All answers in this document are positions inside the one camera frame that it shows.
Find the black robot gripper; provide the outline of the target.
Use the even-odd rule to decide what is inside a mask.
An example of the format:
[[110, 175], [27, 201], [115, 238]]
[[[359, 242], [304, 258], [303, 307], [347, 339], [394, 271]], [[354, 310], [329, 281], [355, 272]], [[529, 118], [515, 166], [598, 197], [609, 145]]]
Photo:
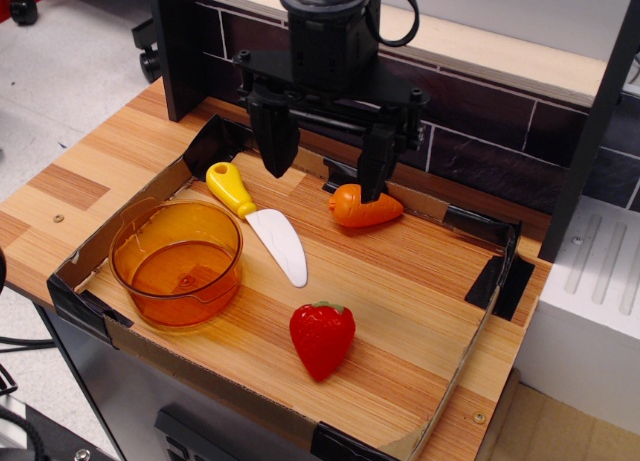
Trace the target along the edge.
[[421, 145], [420, 114], [428, 100], [383, 66], [379, 48], [407, 45], [420, 21], [390, 40], [381, 33], [381, 0], [279, 1], [287, 12], [288, 49], [243, 49], [233, 58], [263, 164], [275, 178], [292, 166], [300, 120], [356, 132], [363, 136], [361, 201], [377, 201], [397, 154]]

